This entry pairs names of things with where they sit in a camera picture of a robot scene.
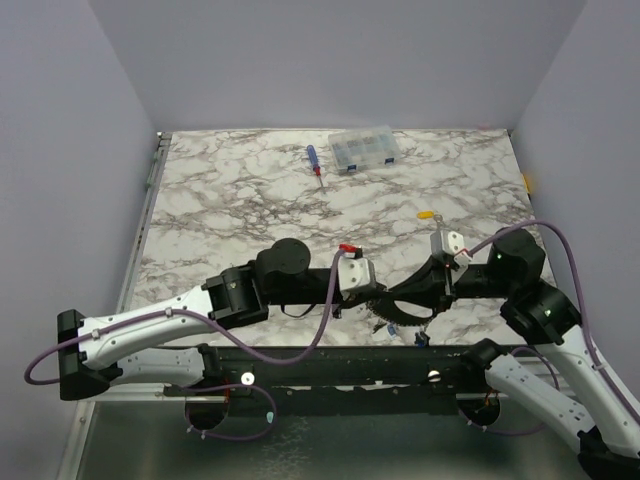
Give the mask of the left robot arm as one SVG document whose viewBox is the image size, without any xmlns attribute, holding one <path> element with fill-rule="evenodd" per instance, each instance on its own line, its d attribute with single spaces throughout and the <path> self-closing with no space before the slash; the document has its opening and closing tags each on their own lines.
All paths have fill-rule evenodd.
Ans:
<svg viewBox="0 0 640 480">
<path fill-rule="evenodd" d="M 60 313 L 61 399 L 85 400 L 127 383 L 169 383 L 210 394 L 220 385 L 220 369 L 195 347 L 168 357 L 163 344 L 210 331 L 229 336 L 267 320 L 272 306 L 321 306 L 329 316 L 382 290 L 373 263 L 357 247 L 341 245 L 329 268 L 310 262 L 302 241 L 285 238 L 246 264 L 159 303 L 99 317 Z"/>
</svg>

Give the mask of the grey large key ring holder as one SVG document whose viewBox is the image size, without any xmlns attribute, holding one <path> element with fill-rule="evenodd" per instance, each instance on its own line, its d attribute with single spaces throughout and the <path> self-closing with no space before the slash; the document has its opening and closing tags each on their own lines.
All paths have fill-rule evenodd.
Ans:
<svg viewBox="0 0 640 480">
<path fill-rule="evenodd" d="M 434 309 L 427 316 L 417 316 L 401 310 L 393 299 L 379 298 L 372 299 L 366 303 L 367 309 L 375 316 L 385 320 L 387 323 L 399 325 L 401 327 L 426 326 L 433 321 L 438 312 Z"/>
</svg>

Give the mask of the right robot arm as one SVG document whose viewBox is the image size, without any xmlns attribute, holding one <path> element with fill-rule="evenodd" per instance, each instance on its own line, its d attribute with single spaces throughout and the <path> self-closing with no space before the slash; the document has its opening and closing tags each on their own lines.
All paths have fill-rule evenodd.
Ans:
<svg viewBox="0 0 640 480">
<path fill-rule="evenodd" d="M 421 326 L 431 317 L 405 313 L 397 304 L 426 307 L 437 316 L 458 299 L 504 299 L 500 315 L 506 324 L 561 374 L 574 395 L 527 372 L 512 352 L 489 339 L 463 354 L 461 383 L 472 391 L 488 385 L 518 402 L 569 445 L 590 478 L 638 478 L 639 403 L 616 373 L 606 371 L 580 309 L 542 280 L 544 250 L 515 227 L 487 243 L 487 262 L 474 264 L 460 233 L 434 232 L 427 262 L 372 311 L 396 325 Z"/>
</svg>

